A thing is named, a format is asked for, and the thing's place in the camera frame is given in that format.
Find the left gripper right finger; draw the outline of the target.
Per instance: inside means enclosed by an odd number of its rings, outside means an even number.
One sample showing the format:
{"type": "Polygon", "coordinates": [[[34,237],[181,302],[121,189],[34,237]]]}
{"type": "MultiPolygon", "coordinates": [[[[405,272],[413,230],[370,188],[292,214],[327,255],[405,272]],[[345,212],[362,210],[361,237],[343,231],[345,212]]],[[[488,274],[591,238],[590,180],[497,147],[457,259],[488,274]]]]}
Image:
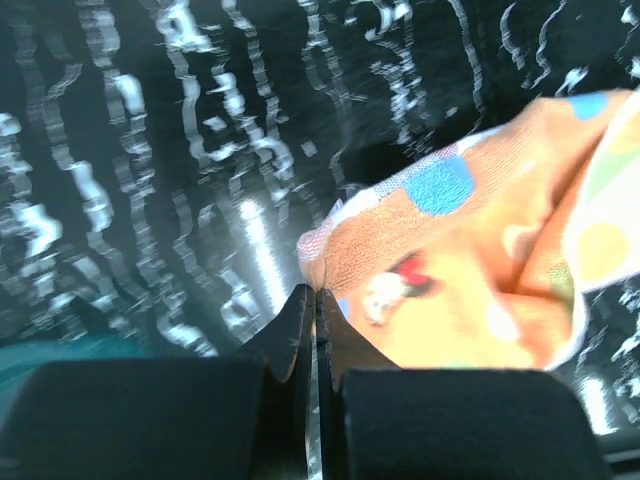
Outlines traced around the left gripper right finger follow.
{"type": "Polygon", "coordinates": [[[401,369],[317,301],[327,479],[608,479],[574,393],[545,372],[401,369]]]}

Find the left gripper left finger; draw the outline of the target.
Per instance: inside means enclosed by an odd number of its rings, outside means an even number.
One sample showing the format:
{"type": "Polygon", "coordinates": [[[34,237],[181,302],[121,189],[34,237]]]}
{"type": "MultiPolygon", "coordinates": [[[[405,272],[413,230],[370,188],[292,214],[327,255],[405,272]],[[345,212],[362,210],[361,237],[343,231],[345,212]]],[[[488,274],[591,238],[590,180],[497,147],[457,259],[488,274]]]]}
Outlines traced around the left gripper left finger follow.
{"type": "Polygon", "coordinates": [[[219,357],[62,360],[18,380],[5,479],[303,479],[315,295],[219,357]]]}

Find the orange polka dot towel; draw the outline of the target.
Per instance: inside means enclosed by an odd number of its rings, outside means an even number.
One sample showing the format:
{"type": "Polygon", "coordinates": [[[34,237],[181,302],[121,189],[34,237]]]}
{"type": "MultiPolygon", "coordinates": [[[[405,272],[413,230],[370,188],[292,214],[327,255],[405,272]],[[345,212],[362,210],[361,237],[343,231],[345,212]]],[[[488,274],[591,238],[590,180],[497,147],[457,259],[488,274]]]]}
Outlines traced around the orange polka dot towel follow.
{"type": "Polygon", "coordinates": [[[639,94],[536,99],[360,191],[297,253],[399,366],[554,369],[598,295],[638,297],[639,94]]]}

